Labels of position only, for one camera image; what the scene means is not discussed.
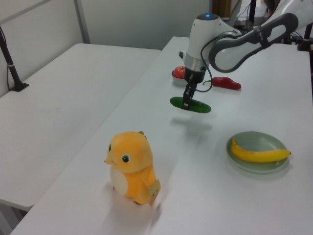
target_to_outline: white belly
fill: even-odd
[[[111,181],[116,191],[125,195],[128,190],[128,182],[123,173],[118,170],[110,170]]]

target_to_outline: stuffed animal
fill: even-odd
[[[113,137],[105,163],[111,165],[113,187],[137,204],[154,202],[160,191],[153,168],[153,155],[144,133],[124,132]]]

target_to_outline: banana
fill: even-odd
[[[285,149],[269,151],[249,151],[240,147],[235,139],[231,140],[231,151],[239,159],[253,163],[271,163],[287,158],[291,152]]]

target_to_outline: red tomato toy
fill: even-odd
[[[174,69],[173,76],[176,78],[184,79],[185,66],[178,66]]]

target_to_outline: small bowl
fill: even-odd
[[[178,86],[186,86],[187,85],[187,81],[185,79],[181,79],[181,78],[176,78],[173,76],[174,74],[174,70],[172,71],[172,78],[173,78],[173,82],[178,85]]]

